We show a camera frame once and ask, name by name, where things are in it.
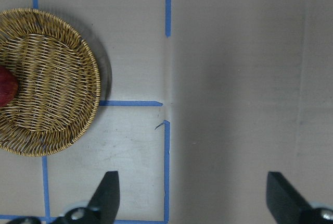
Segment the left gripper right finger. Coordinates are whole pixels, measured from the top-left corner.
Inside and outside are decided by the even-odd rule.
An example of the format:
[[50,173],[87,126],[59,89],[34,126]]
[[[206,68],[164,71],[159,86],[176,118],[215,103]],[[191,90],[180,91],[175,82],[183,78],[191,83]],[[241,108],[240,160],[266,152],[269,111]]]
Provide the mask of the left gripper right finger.
[[332,207],[309,203],[281,172],[267,174],[266,205],[276,223],[332,223]]

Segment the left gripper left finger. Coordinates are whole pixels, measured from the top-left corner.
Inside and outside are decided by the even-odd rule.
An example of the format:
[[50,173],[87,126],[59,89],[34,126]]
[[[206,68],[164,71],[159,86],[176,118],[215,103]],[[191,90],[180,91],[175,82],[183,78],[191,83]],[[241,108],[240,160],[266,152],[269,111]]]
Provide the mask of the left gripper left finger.
[[105,173],[86,207],[74,208],[54,223],[114,223],[120,206],[119,174]]

